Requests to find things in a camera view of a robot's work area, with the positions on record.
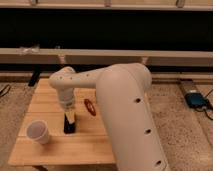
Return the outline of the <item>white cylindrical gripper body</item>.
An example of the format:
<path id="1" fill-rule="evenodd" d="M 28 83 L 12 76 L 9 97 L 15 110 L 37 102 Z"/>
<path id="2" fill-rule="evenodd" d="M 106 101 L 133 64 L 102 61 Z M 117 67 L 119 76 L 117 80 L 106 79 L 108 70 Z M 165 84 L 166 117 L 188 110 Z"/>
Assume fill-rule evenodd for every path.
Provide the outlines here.
<path id="1" fill-rule="evenodd" d="M 74 105 L 74 91 L 72 89 L 60 90 L 58 98 L 64 111 L 70 109 Z"/>

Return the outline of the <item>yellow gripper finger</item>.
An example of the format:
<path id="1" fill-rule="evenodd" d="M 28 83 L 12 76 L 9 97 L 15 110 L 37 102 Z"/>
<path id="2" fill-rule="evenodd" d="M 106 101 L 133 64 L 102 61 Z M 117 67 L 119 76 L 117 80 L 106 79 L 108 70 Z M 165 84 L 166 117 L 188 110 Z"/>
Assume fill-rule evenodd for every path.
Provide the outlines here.
<path id="1" fill-rule="evenodd" d="M 73 124 L 75 122 L 75 112 L 74 111 L 66 111 L 65 115 L 70 124 Z"/>

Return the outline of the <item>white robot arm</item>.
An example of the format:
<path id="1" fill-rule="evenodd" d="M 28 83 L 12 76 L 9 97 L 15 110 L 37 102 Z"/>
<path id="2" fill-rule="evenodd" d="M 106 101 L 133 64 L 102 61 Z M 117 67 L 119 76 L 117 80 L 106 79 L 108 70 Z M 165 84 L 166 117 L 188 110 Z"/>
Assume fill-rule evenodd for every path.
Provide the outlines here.
<path id="1" fill-rule="evenodd" d="M 140 63 L 115 64 L 82 73 L 65 67 L 49 78 L 63 109 L 74 102 L 74 89 L 96 90 L 118 171 L 170 171 L 146 99 L 151 83 L 150 71 Z"/>

